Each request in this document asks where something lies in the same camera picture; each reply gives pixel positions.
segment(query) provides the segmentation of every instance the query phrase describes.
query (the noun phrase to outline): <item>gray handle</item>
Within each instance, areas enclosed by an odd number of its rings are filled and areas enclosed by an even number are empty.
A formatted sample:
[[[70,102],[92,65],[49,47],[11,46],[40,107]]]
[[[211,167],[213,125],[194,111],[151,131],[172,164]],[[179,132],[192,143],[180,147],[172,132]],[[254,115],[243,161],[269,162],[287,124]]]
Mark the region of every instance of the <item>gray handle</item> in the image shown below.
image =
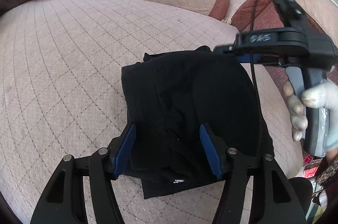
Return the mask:
[[[320,84],[324,79],[327,79],[326,73],[322,69],[287,67],[285,71],[298,98],[300,98],[301,93],[305,89],[314,87]],[[305,131],[303,145],[305,152],[317,157],[324,157],[326,155],[329,127],[328,115],[329,112],[325,108],[306,108],[306,117],[309,124]]]

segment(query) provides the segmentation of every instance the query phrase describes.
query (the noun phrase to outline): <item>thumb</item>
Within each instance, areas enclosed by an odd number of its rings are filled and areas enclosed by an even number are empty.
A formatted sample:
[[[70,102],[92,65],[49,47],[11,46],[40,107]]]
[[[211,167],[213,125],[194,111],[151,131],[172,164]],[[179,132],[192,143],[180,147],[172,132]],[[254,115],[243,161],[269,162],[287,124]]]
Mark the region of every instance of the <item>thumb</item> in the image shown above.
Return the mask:
[[[313,109],[325,107],[338,110],[338,86],[327,80],[313,88],[305,90],[301,95],[302,103]]]
[[[338,147],[338,86],[330,80],[305,90],[301,95],[302,103],[309,108],[324,107],[330,110],[330,125],[327,136],[327,150]]]

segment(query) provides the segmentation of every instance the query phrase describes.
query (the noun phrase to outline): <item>finger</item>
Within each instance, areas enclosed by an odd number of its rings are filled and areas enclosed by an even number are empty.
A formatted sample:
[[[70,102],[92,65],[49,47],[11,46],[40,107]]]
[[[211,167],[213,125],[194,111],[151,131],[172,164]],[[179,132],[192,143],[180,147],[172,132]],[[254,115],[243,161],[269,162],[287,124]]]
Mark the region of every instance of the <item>finger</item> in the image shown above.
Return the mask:
[[[293,88],[291,86],[290,81],[283,86],[283,93],[285,94],[286,97],[289,97],[293,94]]]
[[[292,115],[298,115],[301,116],[304,114],[304,109],[305,106],[302,104],[302,102],[298,99],[298,97],[296,95],[291,95],[288,98],[287,101],[287,106],[289,109],[290,114]]]
[[[308,119],[305,115],[298,116],[290,114],[290,121],[296,130],[305,131],[308,127]]]
[[[330,80],[313,88],[305,90],[301,101],[309,108],[325,107],[329,110],[338,110],[338,87]]]
[[[293,141],[300,141],[303,133],[294,127],[292,127],[292,139]]]

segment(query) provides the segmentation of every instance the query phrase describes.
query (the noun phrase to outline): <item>white label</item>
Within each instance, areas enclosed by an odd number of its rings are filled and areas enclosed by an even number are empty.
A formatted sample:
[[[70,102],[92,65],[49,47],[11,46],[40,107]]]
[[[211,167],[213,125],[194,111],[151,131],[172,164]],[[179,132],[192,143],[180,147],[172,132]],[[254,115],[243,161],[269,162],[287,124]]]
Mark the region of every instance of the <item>white label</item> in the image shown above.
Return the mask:
[[[250,42],[263,42],[263,41],[269,41],[271,39],[270,34],[260,34],[260,35],[252,35],[250,37]]]

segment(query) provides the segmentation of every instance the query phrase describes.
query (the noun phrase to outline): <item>black cable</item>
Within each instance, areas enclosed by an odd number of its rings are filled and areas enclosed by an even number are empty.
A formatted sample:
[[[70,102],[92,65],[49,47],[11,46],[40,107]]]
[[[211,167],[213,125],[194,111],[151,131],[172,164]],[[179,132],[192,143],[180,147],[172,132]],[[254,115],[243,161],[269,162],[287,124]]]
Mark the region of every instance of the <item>black cable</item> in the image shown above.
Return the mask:
[[[255,19],[255,12],[256,12],[256,6],[259,0],[256,0],[254,5],[253,5],[253,10],[251,14],[251,21],[250,21],[250,32],[253,31],[254,29],[254,19]],[[256,151],[256,157],[259,155],[259,151],[261,148],[262,144],[262,138],[263,138],[263,132],[262,132],[262,109],[261,109],[261,101],[259,99],[259,93],[258,93],[258,87],[257,87],[257,81],[256,81],[256,75],[255,75],[255,67],[254,67],[254,56],[252,52],[250,53],[250,68],[251,68],[251,77],[252,77],[252,83],[253,83],[253,88],[255,90],[256,94],[256,99],[257,99],[257,105],[258,105],[258,129],[259,129],[259,134],[258,134],[258,144],[257,144],[257,151]]]
[[[251,14],[251,21],[250,21],[250,31],[254,30],[254,19],[255,19],[255,12],[256,12],[256,6],[259,0],[256,0],[255,3],[253,4],[253,10]]]
[[[259,99],[259,93],[258,93],[258,87],[257,87],[257,81],[256,81],[256,75],[255,75],[255,67],[254,67],[254,56],[252,53],[250,53],[250,68],[251,68],[251,76],[252,76],[252,83],[253,88],[255,90],[256,94],[256,100],[257,100],[257,106],[258,106],[258,144],[257,144],[257,151],[256,151],[256,157],[259,155],[259,151],[262,144],[262,138],[263,138],[263,132],[262,132],[262,109],[261,109],[261,101]]]

